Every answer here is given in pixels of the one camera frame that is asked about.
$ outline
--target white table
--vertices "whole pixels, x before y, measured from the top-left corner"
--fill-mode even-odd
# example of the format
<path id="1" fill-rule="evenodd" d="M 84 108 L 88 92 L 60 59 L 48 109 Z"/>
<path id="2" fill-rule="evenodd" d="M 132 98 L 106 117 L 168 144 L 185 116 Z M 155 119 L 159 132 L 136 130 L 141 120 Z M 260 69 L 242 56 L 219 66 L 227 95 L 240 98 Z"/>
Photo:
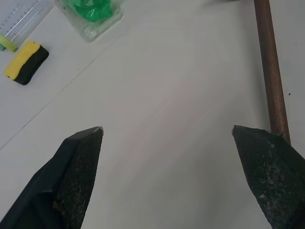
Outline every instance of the white table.
<path id="1" fill-rule="evenodd" d="M 292 143 L 303 153 L 305 2 L 271 4 Z M 122 6 L 123 20 L 91 44 L 53 9 L 29 37 L 50 51 L 31 83 L 0 79 L 0 216 L 64 138 L 101 125 L 82 228 L 271 228 L 231 136 L 234 124 L 269 129 L 253 3 Z"/>

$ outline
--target ruler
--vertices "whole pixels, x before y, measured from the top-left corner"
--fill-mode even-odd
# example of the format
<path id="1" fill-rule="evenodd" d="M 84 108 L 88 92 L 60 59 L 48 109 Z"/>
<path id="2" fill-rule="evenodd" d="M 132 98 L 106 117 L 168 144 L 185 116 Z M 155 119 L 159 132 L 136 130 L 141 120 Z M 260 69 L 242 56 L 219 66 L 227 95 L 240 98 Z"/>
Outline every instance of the ruler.
<path id="1" fill-rule="evenodd" d="M 53 6 L 52 0 L 13 0 L 0 22 L 0 51 L 16 51 Z"/>

